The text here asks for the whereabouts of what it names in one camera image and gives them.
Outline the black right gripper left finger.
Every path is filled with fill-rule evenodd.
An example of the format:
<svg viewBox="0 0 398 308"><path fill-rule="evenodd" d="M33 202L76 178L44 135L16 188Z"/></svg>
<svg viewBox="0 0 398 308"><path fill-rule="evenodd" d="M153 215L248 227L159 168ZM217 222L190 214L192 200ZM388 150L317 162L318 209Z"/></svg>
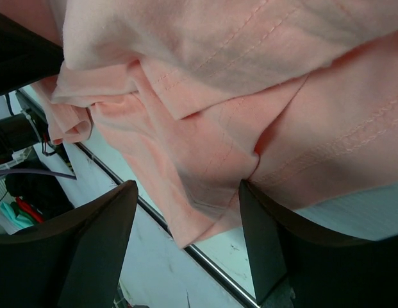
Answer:
<svg viewBox="0 0 398 308"><path fill-rule="evenodd" d="M0 235L0 307L113 307L138 201L128 180L74 210Z"/></svg>

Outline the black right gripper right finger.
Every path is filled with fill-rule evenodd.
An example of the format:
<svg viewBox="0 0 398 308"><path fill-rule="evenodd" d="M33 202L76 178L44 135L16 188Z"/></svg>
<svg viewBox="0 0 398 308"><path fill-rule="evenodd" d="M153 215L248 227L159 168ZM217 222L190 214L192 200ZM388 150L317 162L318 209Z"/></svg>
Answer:
<svg viewBox="0 0 398 308"><path fill-rule="evenodd" d="M239 203L259 304L287 281L294 307L398 307L398 235L369 241L330 230L246 181Z"/></svg>

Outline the salmon orange t-shirt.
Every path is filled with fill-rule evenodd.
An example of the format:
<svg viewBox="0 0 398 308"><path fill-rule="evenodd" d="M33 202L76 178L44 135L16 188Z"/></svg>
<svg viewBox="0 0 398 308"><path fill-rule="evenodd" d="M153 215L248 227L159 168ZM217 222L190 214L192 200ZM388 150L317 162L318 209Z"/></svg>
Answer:
<svg viewBox="0 0 398 308"><path fill-rule="evenodd" d="M242 180L289 209L398 182L398 1L68 1L63 51L51 140L98 130L181 247Z"/></svg>

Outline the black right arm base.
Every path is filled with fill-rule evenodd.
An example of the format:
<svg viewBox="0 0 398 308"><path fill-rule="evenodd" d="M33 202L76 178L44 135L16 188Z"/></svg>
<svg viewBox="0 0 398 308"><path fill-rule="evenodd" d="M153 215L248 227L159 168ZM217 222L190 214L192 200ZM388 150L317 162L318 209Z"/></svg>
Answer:
<svg viewBox="0 0 398 308"><path fill-rule="evenodd" d="M72 169L64 147L51 144L48 123L40 105L22 90L16 90L15 97L21 112L12 112L0 119L0 178L27 159L28 156L20 151L36 144L40 145L43 156L60 157L68 169Z"/></svg>

